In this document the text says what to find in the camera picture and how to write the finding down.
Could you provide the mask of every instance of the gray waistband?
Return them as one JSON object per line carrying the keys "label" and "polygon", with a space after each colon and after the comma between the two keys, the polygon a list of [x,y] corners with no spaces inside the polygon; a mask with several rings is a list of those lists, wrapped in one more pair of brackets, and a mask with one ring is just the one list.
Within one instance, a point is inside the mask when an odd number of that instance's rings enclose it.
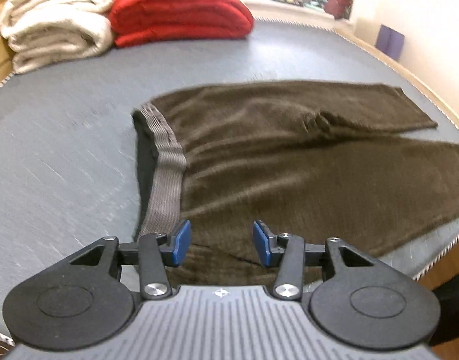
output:
{"label": "gray waistband", "polygon": [[173,130],[161,112],[144,104],[141,113],[154,134],[158,160],[145,220],[138,237],[148,233],[168,234],[180,219],[181,189],[186,158]]}

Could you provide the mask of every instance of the black circular base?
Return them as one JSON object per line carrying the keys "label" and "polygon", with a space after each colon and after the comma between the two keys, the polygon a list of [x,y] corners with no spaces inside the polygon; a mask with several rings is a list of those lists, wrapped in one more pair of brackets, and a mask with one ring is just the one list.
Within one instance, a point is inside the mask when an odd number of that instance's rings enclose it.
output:
{"label": "black circular base", "polygon": [[322,283],[309,312],[336,339],[387,351],[428,340],[440,308],[433,293],[396,271],[353,268]]}
{"label": "black circular base", "polygon": [[3,304],[16,341],[46,350],[75,350],[118,332],[131,317],[128,288],[97,266],[71,265],[33,276]]}

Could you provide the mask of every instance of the red folded blanket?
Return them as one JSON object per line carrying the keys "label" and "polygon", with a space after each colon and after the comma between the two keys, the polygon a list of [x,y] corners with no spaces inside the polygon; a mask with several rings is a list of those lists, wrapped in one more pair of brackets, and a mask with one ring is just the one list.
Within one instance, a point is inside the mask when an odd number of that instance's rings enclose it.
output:
{"label": "red folded blanket", "polygon": [[254,24],[240,0],[115,0],[109,21],[118,34],[118,47],[175,39],[242,38]]}

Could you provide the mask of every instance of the wooden bed frame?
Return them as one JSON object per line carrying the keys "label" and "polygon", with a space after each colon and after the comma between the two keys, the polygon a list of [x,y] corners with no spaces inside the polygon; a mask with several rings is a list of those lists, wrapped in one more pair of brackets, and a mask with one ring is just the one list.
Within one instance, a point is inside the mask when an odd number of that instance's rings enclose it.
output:
{"label": "wooden bed frame", "polygon": [[[0,12],[6,0],[0,0]],[[437,96],[425,83],[419,80],[414,74],[406,70],[396,61],[375,49],[372,45],[363,42],[354,35],[342,30],[336,29],[341,36],[349,42],[354,43],[358,47],[366,50],[383,63],[390,66],[401,76],[406,78],[412,85],[426,95],[433,103],[435,103],[450,119],[454,125],[459,128],[459,117],[453,111],[451,106],[443,99]],[[0,37],[0,83],[11,73],[12,65],[11,58],[13,52],[8,48],[6,42]],[[451,249],[451,251],[443,257],[435,266],[424,276],[420,282],[429,289],[435,288],[446,282],[454,275],[459,273],[459,243]],[[442,344],[433,348],[434,351],[443,359],[459,360],[459,339],[452,342]]]}

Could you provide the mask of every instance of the purple box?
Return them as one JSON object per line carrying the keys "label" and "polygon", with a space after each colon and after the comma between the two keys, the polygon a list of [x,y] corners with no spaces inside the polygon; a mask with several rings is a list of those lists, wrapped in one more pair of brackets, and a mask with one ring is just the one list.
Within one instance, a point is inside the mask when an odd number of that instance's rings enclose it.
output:
{"label": "purple box", "polygon": [[384,52],[388,57],[398,61],[403,51],[404,42],[405,36],[403,34],[385,25],[381,25],[375,47]]}

